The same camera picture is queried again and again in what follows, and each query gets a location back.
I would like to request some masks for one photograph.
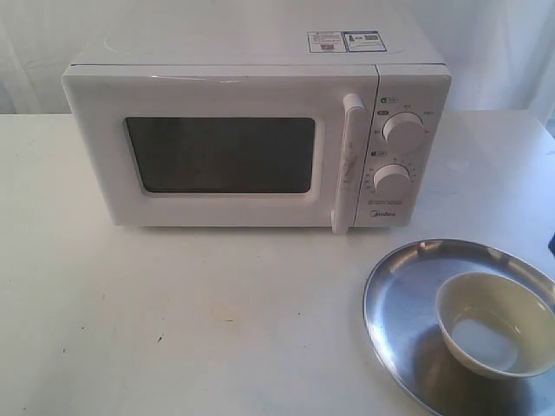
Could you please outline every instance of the microwave door handle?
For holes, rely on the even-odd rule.
[[[358,94],[345,95],[343,106],[345,109],[343,147],[336,203],[331,213],[331,229],[335,234],[345,234],[355,223],[370,130],[370,114]]]

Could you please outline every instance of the ceramic bowl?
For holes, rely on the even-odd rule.
[[[489,273],[447,279],[435,298],[447,348],[493,379],[532,377],[555,364],[555,315],[526,287]]]

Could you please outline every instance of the control panel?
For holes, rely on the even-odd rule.
[[[355,227],[405,225],[451,83],[444,65],[378,65]]]

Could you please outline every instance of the timer knob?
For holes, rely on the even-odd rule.
[[[374,187],[380,199],[401,199],[410,191],[411,185],[405,166],[385,165],[374,175]]]
[[[383,138],[399,153],[415,151],[426,140],[422,120],[413,113],[399,113],[386,121]]]

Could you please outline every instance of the white curtain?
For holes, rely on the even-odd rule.
[[[449,108],[555,105],[555,1],[405,0],[453,75]]]
[[[555,0],[403,1],[453,74],[448,108],[529,108],[547,120],[555,104]],[[67,112],[60,76],[114,3],[0,0],[0,113]]]

